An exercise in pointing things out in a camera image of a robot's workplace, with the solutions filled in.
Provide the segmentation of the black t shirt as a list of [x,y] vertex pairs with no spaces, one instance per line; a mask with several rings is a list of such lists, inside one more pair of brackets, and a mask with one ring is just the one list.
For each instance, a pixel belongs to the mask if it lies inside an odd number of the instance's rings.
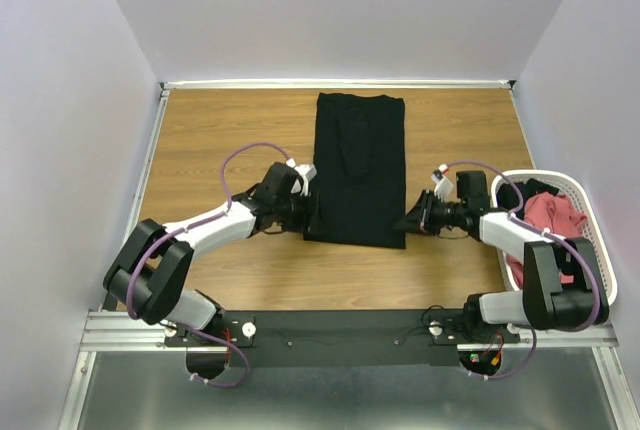
[[405,102],[387,95],[321,93],[310,183],[319,223],[307,241],[406,247],[394,225],[405,215]]

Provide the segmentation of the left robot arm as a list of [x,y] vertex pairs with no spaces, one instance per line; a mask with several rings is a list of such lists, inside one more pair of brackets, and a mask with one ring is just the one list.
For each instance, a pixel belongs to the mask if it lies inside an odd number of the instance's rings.
[[310,189],[312,164],[272,164],[263,180],[219,207],[179,222],[138,223],[106,272],[103,287],[126,306],[130,317],[149,325],[162,321],[187,328],[201,345],[222,334],[221,306],[185,283],[191,264],[229,243],[277,226],[304,234],[318,215]]

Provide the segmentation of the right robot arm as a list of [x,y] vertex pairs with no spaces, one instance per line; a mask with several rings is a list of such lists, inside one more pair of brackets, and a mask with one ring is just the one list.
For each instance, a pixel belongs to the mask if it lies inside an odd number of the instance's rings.
[[509,324],[577,332],[607,322],[610,305],[593,243],[537,229],[514,210],[493,207],[484,172],[459,171],[451,182],[447,170],[433,172],[435,188],[422,191],[394,228],[426,236],[457,228],[523,265],[518,291],[467,298],[459,320],[467,339],[483,341],[497,326]]

